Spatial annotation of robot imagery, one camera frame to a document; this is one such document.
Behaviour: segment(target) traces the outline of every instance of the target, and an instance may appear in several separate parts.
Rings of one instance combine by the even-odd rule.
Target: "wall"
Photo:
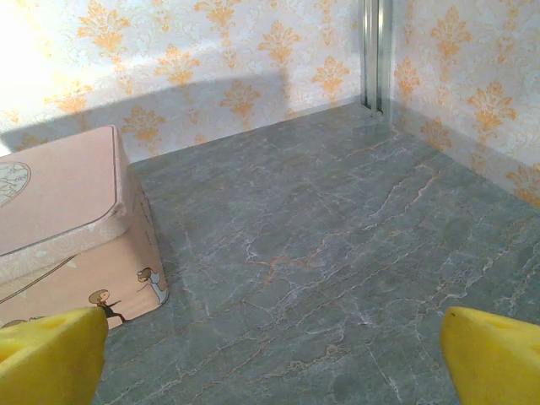
[[[394,2],[394,124],[540,208],[540,1]]]
[[[3,154],[112,123],[134,161],[360,92],[358,0],[7,0],[0,27]]]

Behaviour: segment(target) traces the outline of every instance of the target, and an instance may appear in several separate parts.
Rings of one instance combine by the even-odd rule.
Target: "storage box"
[[[0,326],[97,305],[116,327],[168,295],[114,127],[0,158]]]

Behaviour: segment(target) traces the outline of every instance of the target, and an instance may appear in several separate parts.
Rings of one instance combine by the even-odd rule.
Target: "cartoon figure print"
[[[118,316],[121,319],[121,323],[124,323],[126,321],[124,315],[118,314],[112,309],[112,307],[118,304],[120,301],[113,302],[112,304],[108,305],[106,301],[109,299],[110,296],[111,294],[108,290],[98,289],[94,293],[90,294],[90,296],[88,297],[88,301],[90,302],[90,304],[96,304],[97,306],[99,306],[105,312],[107,319],[112,318],[113,316]]]
[[[160,305],[163,304],[165,300],[167,300],[167,296],[169,294],[169,292],[167,291],[167,288],[165,289],[159,288],[159,280],[160,280],[159,273],[154,273],[150,267],[146,267],[143,270],[137,272],[137,279],[139,283],[148,282],[143,287],[143,289],[148,287],[149,285],[152,286],[152,289],[154,290],[155,294],[158,296],[158,301]]]

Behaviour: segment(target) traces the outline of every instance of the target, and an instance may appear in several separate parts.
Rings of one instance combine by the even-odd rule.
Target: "gray marble floor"
[[[540,212],[359,105],[137,171],[171,294],[95,404],[456,404],[446,308],[540,321]]]

